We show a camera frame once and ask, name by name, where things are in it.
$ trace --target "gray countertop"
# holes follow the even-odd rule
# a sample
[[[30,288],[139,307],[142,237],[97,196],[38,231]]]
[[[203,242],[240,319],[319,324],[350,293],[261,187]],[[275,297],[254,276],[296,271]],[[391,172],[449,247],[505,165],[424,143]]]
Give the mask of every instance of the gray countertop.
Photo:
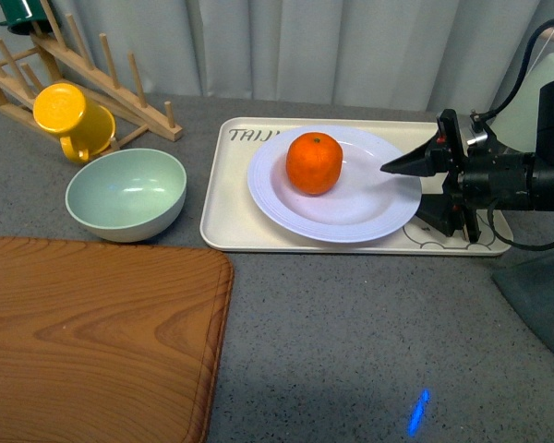
[[[169,97],[152,95],[163,108]],[[238,116],[434,121],[378,109],[170,97],[185,129],[127,148],[173,154],[187,201],[149,244],[208,247],[199,222],[220,126]],[[78,167],[0,114],[0,236],[99,241],[67,214]],[[554,239],[554,213],[506,213],[523,243]],[[235,284],[210,442],[554,442],[554,355],[490,276],[548,253],[501,257],[228,253]],[[419,396],[430,399],[415,437]]]

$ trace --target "cutting board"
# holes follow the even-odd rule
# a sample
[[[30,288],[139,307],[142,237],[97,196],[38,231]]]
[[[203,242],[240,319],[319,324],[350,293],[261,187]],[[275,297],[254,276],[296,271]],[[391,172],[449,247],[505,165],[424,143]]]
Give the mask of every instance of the cutting board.
[[[204,441],[234,270],[212,249],[0,238],[0,441]]]

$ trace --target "light green bowl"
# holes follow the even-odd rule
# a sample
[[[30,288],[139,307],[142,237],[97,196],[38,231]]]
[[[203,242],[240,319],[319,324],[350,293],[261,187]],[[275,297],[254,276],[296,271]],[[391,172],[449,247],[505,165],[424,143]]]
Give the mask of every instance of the light green bowl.
[[[87,230],[119,243],[166,229],[185,204],[187,173],[161,150],[134,148],[84,166],[66,190],[70,215]]]

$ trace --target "green mug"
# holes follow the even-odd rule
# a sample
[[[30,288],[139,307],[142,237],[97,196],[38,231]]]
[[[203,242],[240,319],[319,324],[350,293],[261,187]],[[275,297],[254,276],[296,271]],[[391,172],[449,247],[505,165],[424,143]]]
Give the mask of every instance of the green mug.
[[[13,34],[29,35],[35,21],[43,32],[51,32],[52,27],[45,15],[40,0],[0,0],[5,20],[0,26],[8,26]]]

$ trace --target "mandarin orange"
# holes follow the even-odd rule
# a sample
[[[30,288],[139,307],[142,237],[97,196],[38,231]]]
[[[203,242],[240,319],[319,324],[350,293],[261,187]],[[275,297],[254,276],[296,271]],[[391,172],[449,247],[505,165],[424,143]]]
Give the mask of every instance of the mandarin orange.
[[[332,189],[341,176],[343,149],[328,134],[306,132],[287,151],[285,170],[289,181],[313,196]]]

